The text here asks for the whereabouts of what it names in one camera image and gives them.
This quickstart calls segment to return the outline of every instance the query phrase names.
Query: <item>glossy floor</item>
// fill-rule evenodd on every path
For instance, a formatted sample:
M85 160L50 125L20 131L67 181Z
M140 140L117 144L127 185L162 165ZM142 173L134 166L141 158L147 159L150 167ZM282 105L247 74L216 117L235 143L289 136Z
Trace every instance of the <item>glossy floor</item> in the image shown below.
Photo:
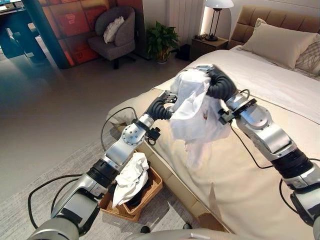
M138 56L120 69L96 59L70 69L25 56L0 61L0 202L99 137L107 112L172 78L188 62Z

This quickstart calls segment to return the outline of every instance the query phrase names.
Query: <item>rug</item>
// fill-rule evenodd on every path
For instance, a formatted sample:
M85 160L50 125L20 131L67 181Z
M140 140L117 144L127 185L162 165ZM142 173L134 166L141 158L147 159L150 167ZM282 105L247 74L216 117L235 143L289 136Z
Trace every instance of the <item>rug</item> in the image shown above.
M108 148L118 139L119 133L111 126L108 126L106 130L104 144ZM27 206L28 195L33 189L58 176L87 172L103 154L100 141L96 140L77 150L48 172L43 173L23 191L2 202L0 204L0 240L25 240L35 230L29 220ZM33 194L31 199L32 213L38 226L50 218L52 200L58 189L68 179L57 180ZM149 226L152 232L156 232L181 229L185 222L190 223L194 228L200 227L179 200L164 187L145 206L137 223L100 211L90 231L80 239L123 240L130 234L139 233L144 225Z

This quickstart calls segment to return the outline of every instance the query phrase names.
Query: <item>nightstand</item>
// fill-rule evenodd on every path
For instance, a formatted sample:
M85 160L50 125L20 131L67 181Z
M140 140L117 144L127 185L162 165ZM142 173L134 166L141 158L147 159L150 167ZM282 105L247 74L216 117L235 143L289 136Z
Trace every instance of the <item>nightstand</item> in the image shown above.
M213 52L215 50L226 49L228 45L227 39L218 37L217 41L207 41L205 39L192 38L192 45L190 51L190 60L194 61L200 56Z

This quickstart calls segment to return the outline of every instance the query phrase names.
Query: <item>potted plant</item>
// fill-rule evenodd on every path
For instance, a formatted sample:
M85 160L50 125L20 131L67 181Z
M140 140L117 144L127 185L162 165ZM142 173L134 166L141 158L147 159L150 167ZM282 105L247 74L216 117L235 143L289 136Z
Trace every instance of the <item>potted plant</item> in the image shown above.
M170 55L171 48L178 48L178 34L175 28L155 23L155 27L147 30L147 53L155 58L158 63L166 63Z

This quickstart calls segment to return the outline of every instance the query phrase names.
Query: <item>tan headboard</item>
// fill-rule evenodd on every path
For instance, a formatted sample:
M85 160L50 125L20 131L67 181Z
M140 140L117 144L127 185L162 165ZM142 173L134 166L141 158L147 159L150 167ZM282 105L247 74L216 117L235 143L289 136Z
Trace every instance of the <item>tan headboard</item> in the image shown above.
M245 44L254 32L257 18L276 27L302 32L318 33L320 30L320 17L305 16L294 12L281 11L263 6L243 5L228 49Z

